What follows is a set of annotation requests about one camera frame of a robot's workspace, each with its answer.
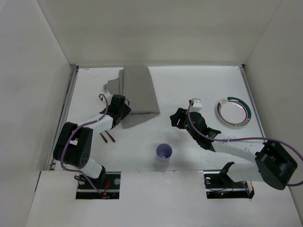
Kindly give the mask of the grey cloth placemat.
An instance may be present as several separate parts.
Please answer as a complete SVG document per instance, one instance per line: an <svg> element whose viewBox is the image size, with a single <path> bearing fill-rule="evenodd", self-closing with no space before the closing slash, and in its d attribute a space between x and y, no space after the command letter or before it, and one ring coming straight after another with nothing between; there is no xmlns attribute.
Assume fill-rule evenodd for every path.
<svg viewBox="0 0 303 227"><path fill-rule="evenodd" d="M130 113L122 127L132 128L160 115L160 108L149 68L146 65L125 65L118 78L109 80L104 91L123 95L130 102Z"/></svg>

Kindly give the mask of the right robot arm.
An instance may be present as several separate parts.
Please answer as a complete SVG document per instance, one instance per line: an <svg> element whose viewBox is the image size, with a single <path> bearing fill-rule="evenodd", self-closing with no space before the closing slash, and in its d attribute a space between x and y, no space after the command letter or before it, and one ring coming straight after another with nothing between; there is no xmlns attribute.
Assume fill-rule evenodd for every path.
<svg viewBox="0 0 303 227"><path fill-rule="evenodd" d="M240 141L231 138L208 127L198 112L179 108L170 116L170 121L173 127L186 130L201 148L248 161L245 165L234 161L225 164L218 176L226 186L243 181L258 181L283 190L298 167L280 142L270 139L264 142Z"/></svg>

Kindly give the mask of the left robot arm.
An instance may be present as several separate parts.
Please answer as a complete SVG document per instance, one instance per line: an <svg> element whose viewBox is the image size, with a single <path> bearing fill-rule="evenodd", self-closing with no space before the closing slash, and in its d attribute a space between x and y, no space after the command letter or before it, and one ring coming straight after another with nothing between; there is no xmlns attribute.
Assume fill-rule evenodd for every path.
<svg viewBox="0 0 303 227"><path fill-rule="evenodd" d="M62 169L79 173L80 179L97 192L105 183L106 169L90 157L93 133L115 128L131 111L125 96L113 95L108 101L100 94L99 98L105 101L105 109L88 122L66 122L53 150L53 158Z"/></svg>

